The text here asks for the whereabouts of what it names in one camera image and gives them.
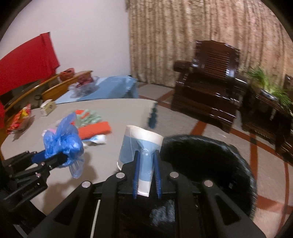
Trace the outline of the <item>blue tablecloth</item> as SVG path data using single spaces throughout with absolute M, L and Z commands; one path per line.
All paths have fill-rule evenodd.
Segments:
M 73 90 L 55 100 L 56 104 L 97 99 L 138 99 L 137 80 L 130 76 L 93 77 L 96 82 L 95 91 L 83 96 L 76 96 Z

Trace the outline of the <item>floral beige curtain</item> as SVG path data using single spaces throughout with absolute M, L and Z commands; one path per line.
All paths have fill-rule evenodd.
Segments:
M 262 1 L 126 1 L 131 74 L 174 86 L 176 60 L 191 61 L 195 42 L 214 40 L 240 51 L 239 67 L 259 65 L 275 84 L 292 75 L 292 39 Z

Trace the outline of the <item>black lined trash bin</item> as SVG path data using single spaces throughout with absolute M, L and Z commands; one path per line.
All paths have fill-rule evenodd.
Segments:
M 249 218 L 254 218 L 256 180 L 233 145 L 204 136 L 173 135 L 164 138 L 160 157 L 193 183 L 212 180 Z

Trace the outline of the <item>red apples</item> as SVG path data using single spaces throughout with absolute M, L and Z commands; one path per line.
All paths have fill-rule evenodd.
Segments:
M 76 84 L 76 87 L 79 88 L 81 86 L 84 86 L 84 85 L 87 85 L 87 84 L 90 84 L 92 83 L 94 80 L 93 78 L 91 77 L 90 74 L 87 74 L 87 75 L 81 75 L 80 77 L 78 77 L 78 81 L 77 81 L 77 84 Z

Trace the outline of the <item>wooden TV cabinet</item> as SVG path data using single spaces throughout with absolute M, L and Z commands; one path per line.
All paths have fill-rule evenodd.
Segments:
M 12 123 L 14 115 L 16 115 L 23 106 L 30 103 L 32 108 L 37 108 L 47 99 L 58 99 L 67 92 L 70 84 L 76 83 L 81 76 L 90 77 L 91 73 L 91 70 L 80 71 L 65 81 L 61 81 L 60 75 L 56 74 L 45 82 L 38 80 L 21 91 L 18 96 L 14 97 L 4 106 L 4 128 L 1 129 L 1 143 L 3 143 L 8 136 L 6 129 Z

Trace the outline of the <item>mint green rubber glove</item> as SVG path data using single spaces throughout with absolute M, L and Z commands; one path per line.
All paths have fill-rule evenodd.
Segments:
M 75 120 L 75 126 L 77 128 L 81 128 L 101 121 L 102 118 L 100 115 L 97 114 L 96 111 L 84 110 L 84 113 L 82 115 L 77 115 L 77 119 Z

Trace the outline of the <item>glass fruit bowl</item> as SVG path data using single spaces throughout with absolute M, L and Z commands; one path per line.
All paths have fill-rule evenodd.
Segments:
M 93 82 L 84 86 L 81 86 L 79 88 L 76 87 L 77 83 L 71 84 L 68 87 L 68 91 L 70 92 L 70 97 L 71 98 L 80 98 L 80 97 L 84 97 L 87 96 L 91 93 L 93 93 L 94 91 L 96 91 L 98 89 L 98 79 L 99 77 L 92 77 L 93 78 Z

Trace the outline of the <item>blue plastic bag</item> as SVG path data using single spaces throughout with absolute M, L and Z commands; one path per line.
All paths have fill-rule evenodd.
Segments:
M 77 119 L 75 112 L 61 120 L 55 132 L 47 130 L 43 136 L 45 158 L 60 152 L 68 156 L 61 168 L 69 167 L 74 179 L 78 179 L 84 170 L 84 145 L 73 122 Z

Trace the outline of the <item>orange bubble wrap sheet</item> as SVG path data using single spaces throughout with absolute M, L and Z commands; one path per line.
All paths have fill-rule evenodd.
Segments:
M 81 140 L 90 139 L 95 135 L 104 134 L 107 135 L 112 132 L 111 126 L 108 122 L 98 122 L 95 124 L 89 124 L 78 129 L 78 135 Z

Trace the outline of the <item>dark wooden side table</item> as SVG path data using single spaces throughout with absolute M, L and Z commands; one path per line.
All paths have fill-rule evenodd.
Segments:
M 249 86 L 240 107 L 242 129 L 254 133 L 271 144 L 282 134 L 289 111 L 278 101 L 263 94 L 260 88 Z

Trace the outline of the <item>green potted plant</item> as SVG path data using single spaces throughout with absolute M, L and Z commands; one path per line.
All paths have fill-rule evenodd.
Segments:
M 290 110 L 292 100 L 289 98 L 288 90 L 273 83 L 271 77 L 263 68 L 259 66 L 251 67 L 246 71 L 246 75 L 257 84 L 265 95 L 275 97 L 283 109 Z

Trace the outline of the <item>red cloth cover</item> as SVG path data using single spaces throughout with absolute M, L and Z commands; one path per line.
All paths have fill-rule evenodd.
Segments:
M 1 95 L 51 78 L 59 65 L 49 32 L 26 41 L 1 59 Z

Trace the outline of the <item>beige tissue box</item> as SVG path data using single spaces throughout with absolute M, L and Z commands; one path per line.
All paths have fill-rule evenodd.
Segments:
M 55 101 L 48 99 L 40 106 L 42 116 L 48 116 L 56 108 Z

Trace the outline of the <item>red snack bag bowl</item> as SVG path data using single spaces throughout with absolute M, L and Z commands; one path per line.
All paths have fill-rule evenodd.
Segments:
M 6 130 L 7 134 L 15 134 L 24 130 L 31 117 L 31 104 L 27 104 L 23 107 L 13 118 L 11 125 Z

